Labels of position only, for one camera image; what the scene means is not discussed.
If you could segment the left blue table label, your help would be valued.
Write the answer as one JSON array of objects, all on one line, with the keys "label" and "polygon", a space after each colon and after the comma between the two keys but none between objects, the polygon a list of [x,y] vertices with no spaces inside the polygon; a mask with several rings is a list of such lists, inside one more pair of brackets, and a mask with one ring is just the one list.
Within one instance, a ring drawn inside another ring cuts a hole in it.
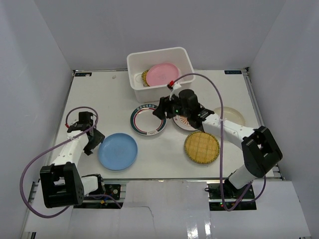
[{"label": "left blue table label", "polygon": [[90,77],[92,76],[91,72],[76,72],[75,77]]}]

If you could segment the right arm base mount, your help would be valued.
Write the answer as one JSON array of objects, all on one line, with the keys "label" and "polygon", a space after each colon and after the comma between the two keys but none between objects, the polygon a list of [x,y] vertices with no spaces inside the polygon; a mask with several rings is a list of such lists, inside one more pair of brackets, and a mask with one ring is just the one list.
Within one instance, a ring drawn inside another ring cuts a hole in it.
[{"label": "right arm base mount", "polygon": [[[236,200],[244,192],[245,187],[238,191],[232,191],[230,188],[223,186],[224,190],[224,199],[227,208],[231,208],[235,205]],[[204,189],[208,193],[209,209],[213,211],[224,211],[224,205],[222,203],[221,193],[220,193],[220,184],[211,183],[206,186]],[[256,202],[251,202],[255,199],[255,193],[253,187],[250,186],[246,194],[244,195],[241,202],[234,209],[235,211],[255,211],[257,210]]]}]

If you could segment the white plastic bin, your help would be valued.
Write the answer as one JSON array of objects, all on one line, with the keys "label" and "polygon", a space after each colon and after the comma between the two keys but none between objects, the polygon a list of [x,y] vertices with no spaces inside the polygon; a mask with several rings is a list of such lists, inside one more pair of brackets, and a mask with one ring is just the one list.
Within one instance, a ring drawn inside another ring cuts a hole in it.
[{"label": "white plastic bin", "polygon": [[131,53],[127,56],[131,88],[140,103],[155,102],[167,96],[167,84],[194,69],[183,47]]}]

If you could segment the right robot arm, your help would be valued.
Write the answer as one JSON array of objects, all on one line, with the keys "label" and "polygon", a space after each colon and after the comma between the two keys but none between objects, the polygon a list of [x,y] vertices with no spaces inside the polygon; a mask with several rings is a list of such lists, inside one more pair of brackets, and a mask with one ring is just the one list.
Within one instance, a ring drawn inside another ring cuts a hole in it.
[{"label": "right robot arm", "polygon": [[238,198],[246,185],[264,177],[283,158],[267,127],[250,128],[223,120],[221,115],[203,107],[193,90],[162,97],[153,114],[161,120],[183,116],[194,129],[219,136],[242,150],[243,166],[229,175],[223,184],[226,195],[232,199]]}]

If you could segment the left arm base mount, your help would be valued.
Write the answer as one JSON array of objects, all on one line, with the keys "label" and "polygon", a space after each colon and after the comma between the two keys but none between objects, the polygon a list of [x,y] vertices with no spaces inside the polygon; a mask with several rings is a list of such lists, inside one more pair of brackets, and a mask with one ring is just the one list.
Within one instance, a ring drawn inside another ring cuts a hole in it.
[{"label": "left arm base mount", "polygon": [[102,191],[94,191],[85,196],[80,208],[84,209],[121,209],[124,198],[121,184],[104,184]]}]

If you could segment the blue plate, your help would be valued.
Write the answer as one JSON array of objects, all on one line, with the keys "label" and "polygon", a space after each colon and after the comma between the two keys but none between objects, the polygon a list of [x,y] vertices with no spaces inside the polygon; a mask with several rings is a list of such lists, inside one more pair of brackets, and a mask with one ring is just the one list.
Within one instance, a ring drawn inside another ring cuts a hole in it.
[{"label": "blue plate", "polygon": [[98,149],[99,162],[113,171],[129,168],[136,161],[137,155],[136,141],[125,133],[115,133],[106,137]]}]

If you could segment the yellow woven plate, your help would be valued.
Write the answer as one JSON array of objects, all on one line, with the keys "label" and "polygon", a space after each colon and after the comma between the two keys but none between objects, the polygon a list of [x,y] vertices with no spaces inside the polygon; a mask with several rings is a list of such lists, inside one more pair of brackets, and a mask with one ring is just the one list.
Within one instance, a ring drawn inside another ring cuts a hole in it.
[{"label": "yellow woven plate", "polygon": [[193,162],[209,164],[219,156],[220,144],[212,134],[197,131],[185,139],[184,151]]},{"label": "yellow woven plate", "polygon": [[149,84],[147,83],[147,73],[148,73],[149,70],[145,70],[144,72],[142,72],[141,74],[141,78],[142,78],[142,81],[143,81],[143,86],[144,87],[149,87]]}]

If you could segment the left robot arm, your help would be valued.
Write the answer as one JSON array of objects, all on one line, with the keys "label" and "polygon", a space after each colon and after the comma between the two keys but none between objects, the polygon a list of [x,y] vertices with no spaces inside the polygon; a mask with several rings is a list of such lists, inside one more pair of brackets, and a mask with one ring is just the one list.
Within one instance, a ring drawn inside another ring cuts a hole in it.
[{"label": "left robot arm", "polygon": [[47,208],[81,205],[84,197],[99,199],[105,194],[100,174],[80,176],[77,165],[81,155],[91,155],[105,136],[93,125],[91,112],[79,112],[78,121],[69,126],[66,143],[56,159],[40,170],[44,204]]}]

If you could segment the green red rimmed plate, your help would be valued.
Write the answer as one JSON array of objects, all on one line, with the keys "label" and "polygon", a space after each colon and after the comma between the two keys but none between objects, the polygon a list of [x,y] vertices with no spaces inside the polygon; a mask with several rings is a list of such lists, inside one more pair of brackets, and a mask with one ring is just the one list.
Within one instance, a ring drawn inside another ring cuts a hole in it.
[{"label": "green red rimmed plate", "polygon": [[159,119],[153,115],[153,111],[157,109],[157,105],[144,104],[134,109],[130,117],[132,129],[142,136],[153,136],[166,126],[166,119]]}]

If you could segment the orange sunburst plate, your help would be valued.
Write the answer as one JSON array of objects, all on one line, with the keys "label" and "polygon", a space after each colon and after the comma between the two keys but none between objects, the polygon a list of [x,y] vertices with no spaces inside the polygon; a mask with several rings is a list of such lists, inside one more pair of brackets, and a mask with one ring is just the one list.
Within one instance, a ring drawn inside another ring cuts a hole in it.
[{"label": "orange sunburst plate", "polygon": [[174,124],[184,130],[184,131],[189,131],[189,132],[194,132],[194,131],[197,131],[197,129],[193,128],[189,122],[187,121],[187,118],[186,117],[183,117],[183,116],[175,116],[172,118]]}]

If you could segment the pink plate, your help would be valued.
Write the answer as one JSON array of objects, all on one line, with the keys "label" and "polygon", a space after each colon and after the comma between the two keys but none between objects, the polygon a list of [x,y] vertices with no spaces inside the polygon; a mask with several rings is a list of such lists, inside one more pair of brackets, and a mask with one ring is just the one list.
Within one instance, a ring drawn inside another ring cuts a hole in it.
[{"label": "pink plate", "polygon": [[179,77],[179,69],[171,63],[156,64],[147,73],[147,83],[150,87],[167,85]]}]

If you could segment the blue table label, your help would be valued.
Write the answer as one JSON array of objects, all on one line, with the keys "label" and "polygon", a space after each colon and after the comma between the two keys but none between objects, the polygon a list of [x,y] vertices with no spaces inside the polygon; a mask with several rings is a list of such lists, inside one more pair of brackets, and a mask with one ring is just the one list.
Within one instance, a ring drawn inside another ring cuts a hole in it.
[{"label": "blue table label", "polygon": [[241,75],[242,71],[240,70],[224,70],[226,75]]},{"label": "blue table label", "polygon": [[75,77],[90,77],[92,76],[91,72],[76,72]]}]

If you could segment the right blue table label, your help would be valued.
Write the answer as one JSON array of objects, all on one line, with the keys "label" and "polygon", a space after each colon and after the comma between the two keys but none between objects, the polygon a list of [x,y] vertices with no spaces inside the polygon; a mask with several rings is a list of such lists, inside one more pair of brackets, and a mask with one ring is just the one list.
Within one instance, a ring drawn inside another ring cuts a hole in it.
[{"label": "right blue table label", "polygon": [[241,75],[242,71],[240,70],[224,70],[226,75]]}]

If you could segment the cream white plate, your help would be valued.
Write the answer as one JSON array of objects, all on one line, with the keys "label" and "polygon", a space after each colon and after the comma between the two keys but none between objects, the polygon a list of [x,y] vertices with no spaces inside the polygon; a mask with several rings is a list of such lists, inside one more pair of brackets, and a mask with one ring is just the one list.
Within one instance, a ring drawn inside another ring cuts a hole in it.
[{"label": "cream white plate", "polygon": [[229,120],[236,124],[245,126],[246,122],[244,117],[241,115],[239,111],[231,107],[223,107],[223,117],[224,120]]}]

